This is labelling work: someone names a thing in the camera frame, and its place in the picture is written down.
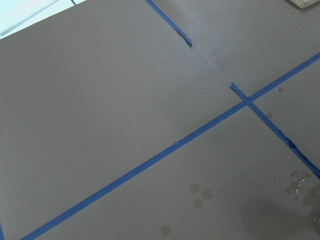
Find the bamboo cutting board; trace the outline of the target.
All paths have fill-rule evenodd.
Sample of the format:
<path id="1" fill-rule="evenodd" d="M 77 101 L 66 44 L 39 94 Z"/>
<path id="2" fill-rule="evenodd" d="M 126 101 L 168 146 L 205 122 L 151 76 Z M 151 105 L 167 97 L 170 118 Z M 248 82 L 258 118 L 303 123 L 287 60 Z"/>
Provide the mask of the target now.
<path id="1" fill-rule="evenodd" d="M 305 9 L 315 3 L 318 3 L 320 0 L 290 0 L 300 9 Z"/>

